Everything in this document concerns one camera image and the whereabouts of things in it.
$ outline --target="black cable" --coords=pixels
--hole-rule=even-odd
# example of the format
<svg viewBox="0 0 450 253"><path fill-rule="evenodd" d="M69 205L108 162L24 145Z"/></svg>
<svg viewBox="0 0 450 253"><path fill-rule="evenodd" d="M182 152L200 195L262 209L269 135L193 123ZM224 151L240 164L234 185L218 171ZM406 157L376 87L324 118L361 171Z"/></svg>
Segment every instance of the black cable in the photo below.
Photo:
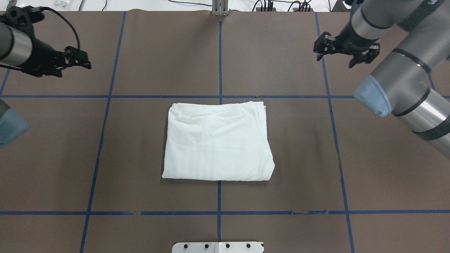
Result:
<svg viewBox="0 0 450 253"><path fill-rule="evenodd" d="M297 11L302 11L302 12L309 12L311 11L311 5L309 4L312 0L309 0L308 2L305 0L303 2L303 4L301 5L300 9L298 9Z"/></svg>
<svg viewBox="0 0 450 253"><path fill-rule="evenodd" d="M174 1L174 0L167 0L167 1L169 1L169 2L172 2L172 3L177 3L177 4L204 5L204 6L209 6L209 7L212 7L212 5L201 4L201 3L191 3L191 2L178 2L178 1Z"/></svg>
<svg viewBox="0 0 450 253"><path fill-rule="evenodd" d="M102 11L106 10L106 5L108 4L108 0L105 0L105 6L103 7Z"/></svg>
<svg viewBox="0 0 450 253"><path fill-rule="evenodd" d="M298 7L297 12L302 12L305 5L306 5L306 1L303 1L303 3L301 3L301 5Z"/></svg>
<svg viewBox="0 0 450 253"><path fill-rule="evenodd" d="M48 11L51 11L51 12L53 12L53 13L55 13L56 15L58 15L58 17L60 17L60 18L62 18L66 23L67 23L67 25L69 25L70 26L70 28L72 29L72 31L73 31L73 34L75 34L75 38L76 38L76 46L77 46L77 50L76 50L76 53L75 53L75 55L72 57L72 59L69 61L69 64L67 65L67 66L65 66L65 67L62 67L62 68L56 68L56 69L54 69L54 70L50 70L50 71L39 71L39 72L37 72L37 73L39 73L39 74L51 74L51 73L54 73L54 72L57 72L57 71L61 71L61 70L64 70L64 69L66 69L66 68L68 68L68 67L72 67L73 66L73 64L75 63L75 61L76 61L76 58L77 58L77 56L78 56L78 52L80 52L80 38L78 38L78 34L77 34L77 32L75 31L75 28L73 27L73 25L63 16L63 15L61 15L61 14L59 14L59 12L57 12L56 10L54 10L54 9L52 9L52 8L50 8L50 7L40 7L40 10L41 11L44 11L44 10L48 10Z"/></svg>
<svg viewBox="0 0 450 253"><path fill-rule="evenodd" d="M256 1L255 5L253 6L253 9L252 9L252 11L254 11L254 10L255 10L255 7L256 7L256 5L258 4L258 2L260 2L260 3L261 3L261 9L262 9L262 2L261 2L261 0L258 0L258 1Z"/></svg>
<svg viewBox="0 0 450 253"><path fill-rule="evenodd" d="M76 61L76 58L77 58L77 56L78 56L78 52L80 51L80 39L78 38L78 34L77 34L77 32L75 31L75 28L73 27L73 25L72 25L65 17L63 17L61 14L59 14L59 12L57 12L57 11L54 10L54 9L52 9L52 8L50 8L50 7L40 7L39 10L40 10L40 11L48 10L48 11L51 11L51 12L55 13L55 14L58 15L60 18L62 18L62 19L67 23L67 25L70 26L70 28L72 29L73 33L75 34L75 38L76 38L76 40L77 40L77 41L76 41L76 42L77 42L77 43L76 43L76 45L77 45L77 50L76 50L75 55L72 57L72 60L69 61L69 63L67 64L67 66L62 67L62 68L56 68L56 69L54 69L54 70L49 70L49 71L35 71L34 73L36 73L36 74L52 74L52 73L55 73L55 72L59 72L59 71L61 71L61 70L64 70L64 69L66 69L66 68L68 68L68 67L72 67L73 64L74 64L75 61ZM1 68L12 69L12 70L17 70L17 71L27 70L27 69L21 69L21 68L16 68L16 67L12 67L12 66L2 65L2 64L0 64L0 67L1 67Z"/></svg>
<svg viewBox="0 0 450 253"><path fill-rule="evenodd" d="M291 3L291 5L289 6L288 12L291 10L291 7L292 7L292 5L294 5L294 3L298 3L298 9L300 9L302 3L300 3L300 1L293 1Z"/></svg>

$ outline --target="white towel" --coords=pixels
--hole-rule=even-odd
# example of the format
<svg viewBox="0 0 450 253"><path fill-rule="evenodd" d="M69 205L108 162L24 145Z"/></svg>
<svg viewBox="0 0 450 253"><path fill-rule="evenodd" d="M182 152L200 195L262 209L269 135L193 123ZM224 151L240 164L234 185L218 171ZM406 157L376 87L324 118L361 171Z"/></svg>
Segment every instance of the white towel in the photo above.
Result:
<svg viewBox="0 0 450 253"><path fill-rule="evenodd" d="M265 181L274 167L263 102L169 109L163 178Z"/></svg>

